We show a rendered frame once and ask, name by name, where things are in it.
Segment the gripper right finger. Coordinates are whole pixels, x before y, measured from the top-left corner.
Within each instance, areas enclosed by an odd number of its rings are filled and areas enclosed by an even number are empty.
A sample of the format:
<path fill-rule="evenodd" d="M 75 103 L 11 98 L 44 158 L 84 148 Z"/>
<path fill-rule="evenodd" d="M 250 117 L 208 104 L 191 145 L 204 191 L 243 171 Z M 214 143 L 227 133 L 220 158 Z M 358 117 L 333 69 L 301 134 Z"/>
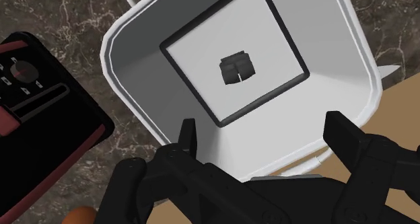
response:
<path fill-rule="evenodd" d="M 351 173 L 333 209 L 333 224 L 420 224 L 385 205 L 393 188 L 420 206 L 420 146 L 411 151 L 367 134 L 339 111 L 326 113 L 323 139 Z"/>

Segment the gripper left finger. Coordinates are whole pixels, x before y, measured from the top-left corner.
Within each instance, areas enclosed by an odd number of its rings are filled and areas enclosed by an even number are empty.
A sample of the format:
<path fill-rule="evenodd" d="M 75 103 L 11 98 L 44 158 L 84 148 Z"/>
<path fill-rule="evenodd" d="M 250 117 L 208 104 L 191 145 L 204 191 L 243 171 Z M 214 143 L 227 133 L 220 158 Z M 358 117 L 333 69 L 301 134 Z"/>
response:
<path fill-rule="evenodd" d="M 195 120 L 150 162 L 117 163 L 95 224 L 147 224 L 155 202 L 170 199 L 192 224 L 289 224 L 287 214 L 212 163 L 196 159 Z"/>

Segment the orange round object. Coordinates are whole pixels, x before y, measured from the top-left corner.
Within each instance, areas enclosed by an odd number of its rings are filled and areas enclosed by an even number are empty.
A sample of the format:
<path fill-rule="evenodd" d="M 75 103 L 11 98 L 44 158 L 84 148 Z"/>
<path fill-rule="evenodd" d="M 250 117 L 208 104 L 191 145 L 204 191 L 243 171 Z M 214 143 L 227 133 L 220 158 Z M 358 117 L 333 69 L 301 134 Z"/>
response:
<path fill-rule="evenodd" d="M 69 211 L 61 224 L 94 224 L 97 210 L 93 207 L 77 207 Z"/>

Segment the white blender jug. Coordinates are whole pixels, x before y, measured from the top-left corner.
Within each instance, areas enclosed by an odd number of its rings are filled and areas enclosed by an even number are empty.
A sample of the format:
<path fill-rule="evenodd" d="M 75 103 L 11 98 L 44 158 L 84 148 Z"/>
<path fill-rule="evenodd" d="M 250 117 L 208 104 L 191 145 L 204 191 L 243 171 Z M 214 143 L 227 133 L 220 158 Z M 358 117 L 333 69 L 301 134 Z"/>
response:
<path fill-rule="evenodd" d="M 141 0 L 100 59 L 160 144 L 194 118 L 197 159 L 240 181 L 319 166 L 326 113 L 363 126 L 395 70 L 377 66 L 351 0 Z"/>

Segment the black and red appliance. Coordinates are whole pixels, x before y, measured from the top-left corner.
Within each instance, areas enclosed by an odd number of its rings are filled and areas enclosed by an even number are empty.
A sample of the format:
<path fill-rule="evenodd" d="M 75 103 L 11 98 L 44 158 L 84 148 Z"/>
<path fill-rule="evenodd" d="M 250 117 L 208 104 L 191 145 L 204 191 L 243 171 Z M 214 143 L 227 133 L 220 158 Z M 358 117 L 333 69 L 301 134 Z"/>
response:
<path fill-rule="evenodd" d="M 113 130 L 33 34 L 14 32 L 0 42 L 0 224 L 12 224 Z"/>

